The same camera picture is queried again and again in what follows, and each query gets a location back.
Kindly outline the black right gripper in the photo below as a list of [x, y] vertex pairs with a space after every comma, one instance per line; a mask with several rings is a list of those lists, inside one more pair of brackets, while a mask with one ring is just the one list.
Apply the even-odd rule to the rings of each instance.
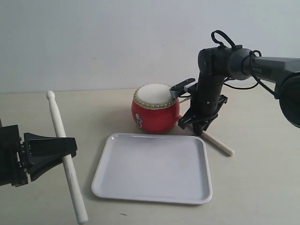
[[225, 77], [222, 75], [200, 76], [196, 94], [191, 101], [191, 109], [178, 119], [178, 126], [185, 129], [192, 124], [196, 136], [206, 131], [217, 114], [218, 101]]

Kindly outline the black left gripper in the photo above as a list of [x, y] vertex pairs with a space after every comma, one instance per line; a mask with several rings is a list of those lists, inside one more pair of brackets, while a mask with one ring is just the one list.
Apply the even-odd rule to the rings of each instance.
[[62, 163], [67, 155], [76, 156], [77, 144], [73, 137], [45, 137], [24, 134], [18, 125], [0, 128], [0, 184], [20, 187]]

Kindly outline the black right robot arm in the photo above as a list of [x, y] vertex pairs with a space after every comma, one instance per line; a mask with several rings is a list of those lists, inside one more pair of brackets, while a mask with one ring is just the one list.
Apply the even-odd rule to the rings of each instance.
[[199, 78], [181, 82], [181, 93], [190, 93], [190, 108], [178, 121], [185, 129], [201, 135], [218, 117], [228, 100], [221, 94], [226, 79], [254, 78], [279, 100], [284, 117], [295, 127], [300, 126], [300, 60], [298, 58], [263, 57], [241, 45], [202, 49], [198, 54]]

